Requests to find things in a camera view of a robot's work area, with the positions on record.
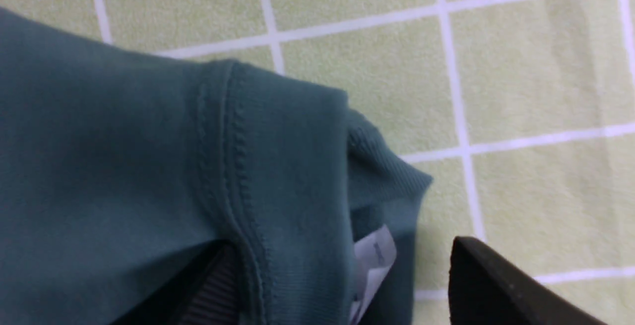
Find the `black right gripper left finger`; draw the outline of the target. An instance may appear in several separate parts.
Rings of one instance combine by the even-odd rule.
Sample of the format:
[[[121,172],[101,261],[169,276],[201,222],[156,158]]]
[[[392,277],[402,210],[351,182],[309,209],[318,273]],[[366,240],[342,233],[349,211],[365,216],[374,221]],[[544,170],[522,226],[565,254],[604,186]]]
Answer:
[[[236,249],[209,244],[175,277],[115,325],[238,325],[240,291]]]

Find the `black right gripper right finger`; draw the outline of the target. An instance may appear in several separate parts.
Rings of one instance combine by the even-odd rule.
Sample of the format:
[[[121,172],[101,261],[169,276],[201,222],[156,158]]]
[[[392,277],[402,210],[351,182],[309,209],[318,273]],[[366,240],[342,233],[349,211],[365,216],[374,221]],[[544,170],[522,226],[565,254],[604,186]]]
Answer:
[[[474,237],[453,240],[447,298],[452,325],[600,325]]]

